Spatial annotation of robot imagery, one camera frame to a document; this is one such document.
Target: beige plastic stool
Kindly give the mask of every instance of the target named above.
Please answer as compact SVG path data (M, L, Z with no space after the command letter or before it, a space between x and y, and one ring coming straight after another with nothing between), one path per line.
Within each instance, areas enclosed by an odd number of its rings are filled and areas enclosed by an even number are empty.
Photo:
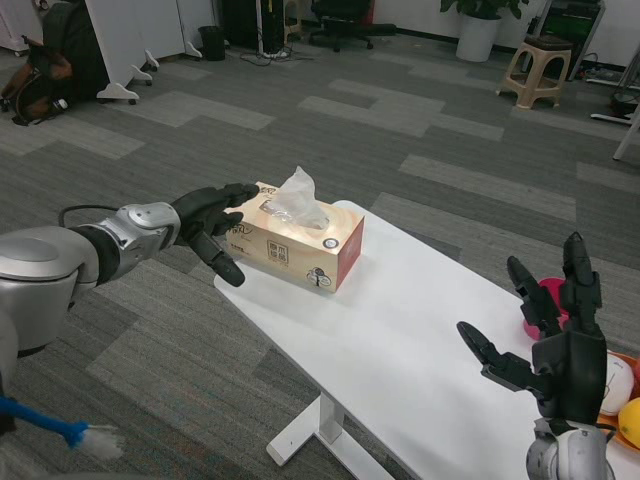
M297 22L295 25L287 25L287 7L292 3L296 5ZM302 37L302 6L300 5L300 0L285 0L282 11L284 15L284 44L287 45L289 35L296 33Z
M549 35L542 37L527 36L524 43L511 60L511 64L504 76L502 85L496 91L500 95L502 90L513 90L518 94L516 106L518 108L530 109L538 98L552 97L554 107L560 105L560 94L569 72L571 63L571 48L573 45L566 40ZM533 65L529 73L513 73L524 53L531 54ZM561 58L564 61L562 73L558 80L544 76L544 70L549 62Z

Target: potted plant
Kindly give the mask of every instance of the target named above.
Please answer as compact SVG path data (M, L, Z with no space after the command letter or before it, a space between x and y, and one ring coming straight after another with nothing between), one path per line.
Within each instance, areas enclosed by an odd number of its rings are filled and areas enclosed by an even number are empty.
M470 62L486 62L498 34L502 17L501 9L509 9L517 19L522 18L520 2L529 0L441 0L441 12L447 12L456 4L462 14L462 29L456 56Z

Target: floor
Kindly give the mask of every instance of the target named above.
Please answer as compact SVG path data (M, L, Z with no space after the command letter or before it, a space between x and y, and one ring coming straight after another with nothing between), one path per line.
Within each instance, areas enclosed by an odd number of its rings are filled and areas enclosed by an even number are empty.
M301 165L318 198L352 200L496 284L509 255L561 275L574 230L602 276L610 348L640 353L640 138L589 119L608 89L567 86L530 112L497 97L510 59L457 61L455 46L398 36L257 68L162 65L141 101L88 104L40 126L0 116L0 231L53 224L60 208L171 201L228 182L281 184ZM0 52L0 83L22 60ZM75 214L86 222L98 214ZM317 395L175 248L91 292L60 341L22 360L13 395L67 420L113 424L126 455L100 463L28 426L4 443L9 478L114 471L183 479L348 479L312 441L279 469L265 446ZM353 435L401 480L367 434Z

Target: power strip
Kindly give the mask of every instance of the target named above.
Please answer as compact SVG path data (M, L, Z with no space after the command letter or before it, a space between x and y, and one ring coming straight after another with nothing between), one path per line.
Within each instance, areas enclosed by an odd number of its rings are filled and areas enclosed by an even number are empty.
M280 50L278 53L263 53L262 56L270 60L280 60L283 58L289 58L289 52Z

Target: yellow fruit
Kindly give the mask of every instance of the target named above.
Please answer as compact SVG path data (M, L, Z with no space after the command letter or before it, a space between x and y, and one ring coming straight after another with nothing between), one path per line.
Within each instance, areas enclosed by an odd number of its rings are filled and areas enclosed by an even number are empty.
M640 398L632 400L620 410L618 424L624 438L640 448Z

